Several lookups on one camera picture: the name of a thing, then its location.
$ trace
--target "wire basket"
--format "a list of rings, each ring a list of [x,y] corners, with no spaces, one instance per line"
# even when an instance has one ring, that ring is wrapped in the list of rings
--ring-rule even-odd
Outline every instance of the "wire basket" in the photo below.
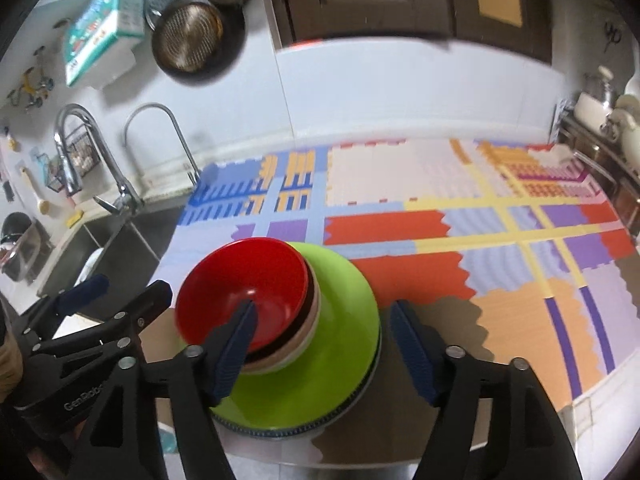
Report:
[[[100,155],[86,124],[78,126],[65,138],[69,159],[81,178],[100,164]],[[51,160],[48,156],[45,155],[45,157],[47,160],[40,161],[46,173],[45,182],[49,189],[59,193],[65,187],[62,161],[59,155]]]

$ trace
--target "sink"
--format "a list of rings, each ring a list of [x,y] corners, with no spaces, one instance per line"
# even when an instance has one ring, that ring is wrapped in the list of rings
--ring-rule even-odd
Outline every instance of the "sink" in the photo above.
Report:
[[[104,321],[135,298],[147,285],[174,235],[188,196],[155,202],[134,218],[106,216],[84,224],[60,256],[41,295],[55,295],[74,286],[87,258],[104,248],[92,274],[104,274],[108,293],[79,313]]]

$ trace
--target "table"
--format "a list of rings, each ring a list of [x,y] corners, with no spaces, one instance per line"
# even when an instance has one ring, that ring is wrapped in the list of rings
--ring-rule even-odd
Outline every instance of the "table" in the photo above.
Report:
[[[525,357],[560,410],[640,344],[640,257],[606,196],[565,146],[436,139],[273,153],[208,168],[154,279],[177,293],[197,261],[245,237],[324,245],[369,281],[382,318],[370,387],[333,424],[269,442],[220,428],[265,462],[417,462],[436,410],[415,393],[388,333],[396,299],[476,358]],[[475,444],[486,439],[482,403]]]

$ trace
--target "faucet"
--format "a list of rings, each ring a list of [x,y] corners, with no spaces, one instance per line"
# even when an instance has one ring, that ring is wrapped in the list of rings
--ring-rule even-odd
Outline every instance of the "faucet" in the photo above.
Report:
[[[118,184],[118,192],[120,193],[120,196],[113,204],[110,204],[106,200],[97,196],[94,196],[94,200],[111,214],[119,215],[124,211],[129,211],[132,215],[135,215],[136,212],[144,205],[142,199],[120,171],[120,168],[108,149],[106,142],[104,142],[104,137],[102,136],[100,128],[95,122],[94,117],[86,108],[78,104],[68,104],[58,112],[53,134],[53,141],[56,144],[56,150],[58,151],[58,155],[62,161],[63,179],[69,196],[75,195],[77,192],[82,190],[82,180],[78,171],[71,163],[68,146],[66,145],[65,121],[69,116],[78,117],[84,123],[91,135],[91,138],[94,140],[96,148],[102,156],[102,160],[104,160],[104,163],[107,165],[107,168],[109,168],[109,171],[111,171],[116,184]]]
[[[127,145],[127,134],[129,133],[129,125],[131,124],[131,121],[142,110],[146,110],[147,108],[158,108],[159,110],[162,110],[163,112],[165,112],[171,119],[171,122],[174,124],[175,133],[178,135],[178,139],[180,139],[180,143],[184,148],[184,152],[187,154],[187,158],[189,159],[189,162],[191,163],[191,167],[193,168],[193,173],[191,173],[190,171],[187,173],[187,175],[189,176],[189,180],[191,180],[191,183],[195,186],[200,179],[201,171],[198,168],[198,165],[196,164],[196,161],[194,160],[193,155],[191,155],[191,150],[187,146],[187,141],[184,140],[184,135],[182,134],[180,126],[178,126],[178,121],[176,120],[174,113],[163,104],[147,103],[133,110],[133,113],[129,116],[129,119],[127,119],[127,122],[124,125],[123,142],[125,147]]]

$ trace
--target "green plate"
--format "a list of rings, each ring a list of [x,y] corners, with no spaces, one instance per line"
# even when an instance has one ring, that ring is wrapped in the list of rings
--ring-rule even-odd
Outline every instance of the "green plate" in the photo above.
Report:
[[[380,316],[364,276],[329,249],[291,245],[318,277],[318,329],[296,361],[271,374],[240,375],[231,396],[212,409],[220,422],[243,433],[286,436],[315,427],[366,386],[378,354]]]

